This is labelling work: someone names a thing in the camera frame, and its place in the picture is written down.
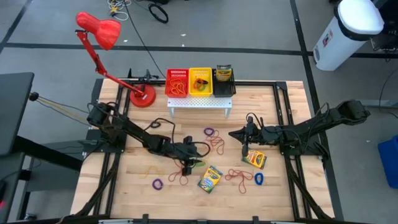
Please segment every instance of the wooden tabletop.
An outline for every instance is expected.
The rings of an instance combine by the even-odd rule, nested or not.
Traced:
[[[287,82],[287,86],[294,123],[298,124],[309,119],[310,110],[303,83]],[[224,154],[221,156],[216,151],[211,151],[204,158],[208,165],[194,168],[192,175],[188,176],[188,184],[180,185],[179,177],[173,182],[168,181],[168,176],[179,170],[173,160],[148,153],[142,148],[141,143],[128,137],[126,151],[121,156],[118,170],[112,218],[141,218],[142,214],[148,213],[150,218],[161,219],[252,220],[252,216],[258,216],[260,220],[293,220],[285,162],[279,148],[250,145],[251,149],[261,150],[267,156],[264,170],[260,170],[241,161],[242,145],[228,135],[228,132],[246,125],[245,117],[249,112],[262,116],[264,123],[268,125],[278,125],[271,87],[237,86],[229,118],[224,117],[222,109],[178,108],[175,109],[172,118],[167,109],[164,88],[160,86],[155,89],[157,98],[152,106],[148,108],[130,106],[128,116],[132,122],[143,128],[158,117],[169,119],[176,124],[175,142],[181,142],[188,135],[193,136],[194,141],[203,141],[204,128],[215,128],[225,141]],[[105,103],[114,101],[117,90],[116,83],[105,79],[99,100]],[[279,95],[283,102],[282,92]],[[170,124],[162,123],[161,127],[149,129],[148,132],[170,136],[171,130]],[[198,147],[200,152],[204,151],[201,146]],[[103,153],[92,153],[84,162],[71,213],[79,211],[96,190],[103,157]],[[325,213],[334,217],[321,160],[315,156],[302,156],[302,164],[308,191]],[[199,188],[197,183],[210,165],[222,171],[224,176],[212,193],[208,194]],[[155,166],[157,170],[151,168],[149,175],[146,176],[145,173],[150,166]],[[252,174],[262,172],[265,185],[258,186],[254,180],[246,180],[244,184],[247,192],[241,194],[238,189],[241,179],[233,178],[227,181],[224,178],[229,169],[244,170]],[[152,188],[152,182],[157,178],[164,183],[163,189],[159,191]],[[300,194],[297,198],[300,215],[303,217]],[[104,206],[105,202],[101,204],[100,213],[104,212]]]

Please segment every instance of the red basket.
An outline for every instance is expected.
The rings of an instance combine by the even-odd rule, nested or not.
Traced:
[[[189,69],[167,69],[166,88],[164,93],[172,98],[185,98],[188,95]]]

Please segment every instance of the trash can lid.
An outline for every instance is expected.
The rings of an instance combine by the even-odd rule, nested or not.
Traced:
[[[371,0],[342,0],[338,15],[343,25],[357,34],[379,34],[384,21]]]

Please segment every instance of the lamp base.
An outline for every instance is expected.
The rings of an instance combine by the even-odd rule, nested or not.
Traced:
[[[137,88],[140,90],[142,85],[145,86],[144,88],[144,96],[141,97],[136,97],[134,92],[130,93],[130,101],[131,103],[139,108],[145,108],[150,106],[151,104],[154,103],[155,99],[156,99],[156,92],[154,87],[152,87],[151,85],[146,85],[146,84],[141,84],[138,85]]]

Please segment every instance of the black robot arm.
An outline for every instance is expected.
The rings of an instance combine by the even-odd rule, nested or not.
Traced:
[[[329,108],[324,113],[317,113],[315,117],[296,125],[264,126],[262,118],[257,119],[259,127],[254,123],[253,117],[246,118],[247,125],[238,131],[231,131],[230,136],[243,144],[242,156],[248,154],[248,144],[260,145],[285,145],[281,151],[288,155],[301,155],[304,153],[311,136],[326,131],[339,124],[355,125],[366,121],[370,112],[360,101],[350,100],[340,103],[335,108]]]
[[[105,139],[109,144],[116,141],[120,132],[124,132],[134,139],[142,143],[142,146],[152,154],[169,157],[171,159],[178,159],[182,165],[182,175],[190,175],[192,167],[200,162],[194,158],[201,158],[206,156],[210,151],[210,146],[207,145],[208,151],[205,154],[199,154],[195,143],[192,142],[192,137],[187,136],[183,142],[174,143],[173,137],[161,136],[158,134],[149,134],[146,129],[140,128],[138,125],[130,121],[127,116],[120,115],[116,108],[110,103],[92,104],[93,109],[90,111],[87,121],[101,130],[101,138]],[[169,122],[163,118],[157,118],[151,122],[149,127],[157,128],[160,126],[159,120]]]

